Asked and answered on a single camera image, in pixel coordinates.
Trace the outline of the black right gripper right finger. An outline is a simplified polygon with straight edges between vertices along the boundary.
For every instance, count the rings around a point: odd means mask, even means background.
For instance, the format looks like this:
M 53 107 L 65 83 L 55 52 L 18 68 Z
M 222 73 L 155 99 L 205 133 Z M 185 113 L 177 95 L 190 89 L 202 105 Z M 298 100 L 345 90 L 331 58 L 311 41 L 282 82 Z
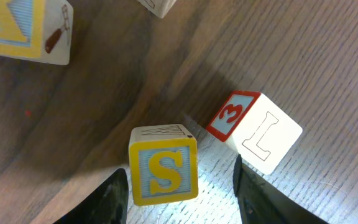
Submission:
M 324 223 L 325 221 L 292 201 L 238 155 L 234 164 L 233 191 L 242 223 Z

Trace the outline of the yellow S wooden block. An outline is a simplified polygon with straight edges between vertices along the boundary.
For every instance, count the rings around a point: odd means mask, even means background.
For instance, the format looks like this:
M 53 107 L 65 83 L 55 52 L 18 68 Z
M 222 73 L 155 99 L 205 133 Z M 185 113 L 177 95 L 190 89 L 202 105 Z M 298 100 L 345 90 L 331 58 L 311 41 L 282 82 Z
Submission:
M 198 196 L 197 141 L 182 124 L 136 127 L 129 140 L 132 195 L 137 206 Z

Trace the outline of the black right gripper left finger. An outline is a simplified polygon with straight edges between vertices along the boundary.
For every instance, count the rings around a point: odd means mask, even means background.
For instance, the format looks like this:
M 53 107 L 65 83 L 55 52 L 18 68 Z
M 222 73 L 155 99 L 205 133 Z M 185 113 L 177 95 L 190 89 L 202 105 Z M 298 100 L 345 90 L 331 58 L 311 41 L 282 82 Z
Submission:
M 119 168 L 54 224 L 126 224 L 128 201 L 127 174 Z

